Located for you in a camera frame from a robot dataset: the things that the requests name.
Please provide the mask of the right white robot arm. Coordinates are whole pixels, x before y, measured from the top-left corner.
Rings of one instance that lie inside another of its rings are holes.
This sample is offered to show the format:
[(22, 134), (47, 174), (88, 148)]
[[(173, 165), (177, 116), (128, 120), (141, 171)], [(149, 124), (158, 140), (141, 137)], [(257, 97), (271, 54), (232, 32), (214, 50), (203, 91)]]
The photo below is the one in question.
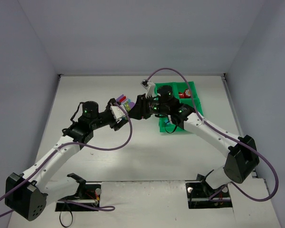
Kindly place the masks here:
[(157, 93), (154, 93), (155, 85), (150, 81), (143, 81), (142, 86), (146, 93), (137, 96), (136, 104), (129, 112), (132, 119), (147, 119), (151, 115), (166, 117), (171, 124), (197, 135), (225, 157), (225, 164), (203, 179), (210, 188), (215, 190), (230, 182), (241, 184), (259, 164), (259, 157), (247, 148), (256, 148), (252, 137), (232, 133), (220, 135), (223, 129), (209, 128), (199, 112), (174, 97), (169, 85), (159, 87)]

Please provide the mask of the teal printed purple lego stack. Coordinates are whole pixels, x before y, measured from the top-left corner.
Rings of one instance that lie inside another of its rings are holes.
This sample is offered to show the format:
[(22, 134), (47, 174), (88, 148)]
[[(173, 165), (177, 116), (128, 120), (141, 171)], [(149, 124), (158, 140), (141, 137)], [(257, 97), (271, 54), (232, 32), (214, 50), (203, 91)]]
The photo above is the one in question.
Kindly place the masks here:
[(127, 111), (130, 111), (134, 107), (135, 103), (132, 102), (130, 99), (126, 99), (122, 102), (122, 105)]

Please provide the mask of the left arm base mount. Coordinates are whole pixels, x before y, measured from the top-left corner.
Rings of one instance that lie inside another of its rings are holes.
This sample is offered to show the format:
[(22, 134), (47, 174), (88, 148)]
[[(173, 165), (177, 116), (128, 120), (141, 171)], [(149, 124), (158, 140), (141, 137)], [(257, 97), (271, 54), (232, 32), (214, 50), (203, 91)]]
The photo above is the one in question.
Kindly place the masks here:
[[(73, 201), (96, 208), (100, 205), (100, 190), (98, 189), (101, 188), (100, 182), (87, 182), (85, 185), (85, 191), (81, 196), (66, 196), (62, 198), (62, 200)], [(95, 209), (82, 207), (77, 204), (65, 203), (62, 201), (58, 201), (55, 205), (55, 212), (67, 212), (69, 210), (71, 210), (71, 212), (96, 211)]]

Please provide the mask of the purple lego with red brick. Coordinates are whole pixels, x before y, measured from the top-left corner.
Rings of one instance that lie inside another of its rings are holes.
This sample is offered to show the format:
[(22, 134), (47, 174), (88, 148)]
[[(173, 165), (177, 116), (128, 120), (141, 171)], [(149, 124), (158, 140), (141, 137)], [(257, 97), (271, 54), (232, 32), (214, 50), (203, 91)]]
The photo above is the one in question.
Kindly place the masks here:
[(120, 103), (126, 103), (126, 102), (129, 102), (130, 100), (126, 96), (121, 95), (116, 99), (116, 101)]

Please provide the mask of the red white printed lego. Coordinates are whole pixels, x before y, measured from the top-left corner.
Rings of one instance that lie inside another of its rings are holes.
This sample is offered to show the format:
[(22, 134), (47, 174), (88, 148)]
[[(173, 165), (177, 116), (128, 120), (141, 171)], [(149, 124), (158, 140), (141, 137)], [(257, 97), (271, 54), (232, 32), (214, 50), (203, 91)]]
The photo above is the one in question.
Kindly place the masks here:
[(191, 92), (189, 89), (185, 89), (184, 92), (182, 93), (183, 98), (191, 98)]

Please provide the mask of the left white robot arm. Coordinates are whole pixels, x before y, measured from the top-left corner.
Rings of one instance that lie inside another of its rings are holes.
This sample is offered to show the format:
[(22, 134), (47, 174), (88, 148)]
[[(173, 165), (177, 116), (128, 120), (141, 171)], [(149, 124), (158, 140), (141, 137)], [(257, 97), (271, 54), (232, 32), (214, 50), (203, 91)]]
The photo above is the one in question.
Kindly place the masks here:
[(71, 173), (58, 182), (51, 183), (53, 175), (75, 154), (87, 146), (94, 131), (109, 126), (115, 131), (128, 123), (130, 109), (111, 99), (105, 110), (99, 112), (98, 103), (81, 102), (82, 114), (78, 120), (63, 129), (62, 136), (38, 162), (21, 174), (12, 173), (6, 180), (5, 204), (28, 221), (41, 215), (46, 205), (85, 195), (86, 180)]

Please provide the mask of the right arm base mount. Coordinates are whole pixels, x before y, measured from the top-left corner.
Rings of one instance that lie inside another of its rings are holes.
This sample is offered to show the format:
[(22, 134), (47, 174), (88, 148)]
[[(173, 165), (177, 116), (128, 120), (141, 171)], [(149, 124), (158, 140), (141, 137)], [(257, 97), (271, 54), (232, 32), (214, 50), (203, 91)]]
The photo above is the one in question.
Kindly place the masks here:
[(186, 194), (189, 209), (220, 209), (232, 208), (229, 189), (207, 189), (200, 181), (186, 182)]

